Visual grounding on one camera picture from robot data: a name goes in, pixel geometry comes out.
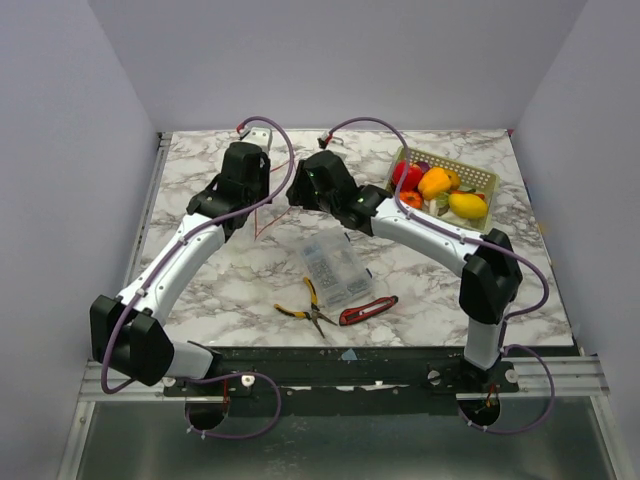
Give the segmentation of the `clear zip top bag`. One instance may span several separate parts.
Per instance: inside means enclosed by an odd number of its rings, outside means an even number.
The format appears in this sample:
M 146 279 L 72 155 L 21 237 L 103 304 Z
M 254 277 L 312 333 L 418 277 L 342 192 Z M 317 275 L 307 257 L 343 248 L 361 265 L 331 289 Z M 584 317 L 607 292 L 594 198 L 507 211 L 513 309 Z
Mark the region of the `clear zip top bag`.
M 282 183 L 288 171 L 288 162 L 285 161 L 271 168 L 270 180 L 273 188 Z M 270 203 L 259 207 L 251 214 L 253 222 L 253 239 L 258 241 L 264 234 L 272 230 L 279 221 L 283 220 L 291 211 L 283 189 Z

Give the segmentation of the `yellow toy mango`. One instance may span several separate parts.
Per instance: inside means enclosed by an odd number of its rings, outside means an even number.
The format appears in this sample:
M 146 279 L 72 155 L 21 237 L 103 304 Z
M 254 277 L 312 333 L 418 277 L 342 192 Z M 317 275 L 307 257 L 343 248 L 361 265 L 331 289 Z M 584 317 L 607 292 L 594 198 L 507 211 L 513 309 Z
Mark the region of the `yellow toy mango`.
M 482 219 L 487 216 L 487 203 L 475 194 L 452 193 L 448 197 L 450 210 L 460 218 L 467 220 Z

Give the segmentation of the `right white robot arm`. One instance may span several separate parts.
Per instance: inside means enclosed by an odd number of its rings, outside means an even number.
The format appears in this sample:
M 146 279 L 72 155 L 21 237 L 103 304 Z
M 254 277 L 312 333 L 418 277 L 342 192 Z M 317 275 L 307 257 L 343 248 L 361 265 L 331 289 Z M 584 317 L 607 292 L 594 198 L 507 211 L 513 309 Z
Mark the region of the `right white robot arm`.
M 509 238 L 430 220 L 375 185 L 358 185 L 341 157 L 326 150 L 300 161 L 286 197 L 291 206 L 330 214 L 347 229 L 404 245 L 461 278 L 459 305 L 469 317 L 460 379 L 480 392 L 496 380 L 505 316 L 522 282 Z

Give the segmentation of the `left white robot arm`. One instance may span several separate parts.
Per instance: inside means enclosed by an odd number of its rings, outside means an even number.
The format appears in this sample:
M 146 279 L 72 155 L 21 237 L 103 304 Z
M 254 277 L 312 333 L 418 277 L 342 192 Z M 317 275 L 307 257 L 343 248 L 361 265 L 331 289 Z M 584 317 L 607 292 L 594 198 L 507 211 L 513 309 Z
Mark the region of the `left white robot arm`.
M 171 340 L 164 324 L 203 264 L 244 227 L 257 207 L 272 200 L 271 143 L 268 129 L 231 143 L 221 171 L 190 199 L 176 232 L 158 256 L 115 297 L 101 295 L 92 303 L 91 351 L 102 366 L 104 392 L 115 391 L 108 384 L 109 370 L 147 386 L 165 377 L 187 379 L 201 395 L 220 387 L 216 352 Z

